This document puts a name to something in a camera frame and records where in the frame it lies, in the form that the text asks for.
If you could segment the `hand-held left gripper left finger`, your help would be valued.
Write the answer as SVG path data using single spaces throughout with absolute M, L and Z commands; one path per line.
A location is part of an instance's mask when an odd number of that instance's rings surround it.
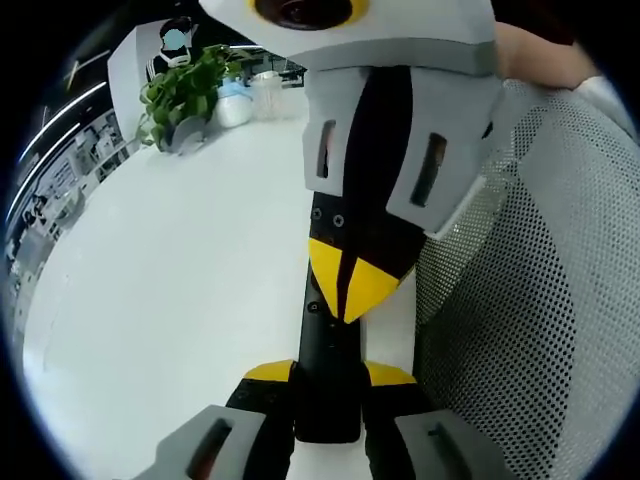
M 161 440 L 139 479 L 284 479 L 294 450 L 296 365 L 248 371 L 223 406 L 210 405 Z

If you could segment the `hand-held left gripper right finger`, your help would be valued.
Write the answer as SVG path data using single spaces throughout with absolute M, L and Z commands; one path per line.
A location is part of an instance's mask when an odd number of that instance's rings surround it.
M 437 410 L 404 370 L 365 363 L 365 453 L 374 479 L 504 479 L 501 448 L 451 410 Z

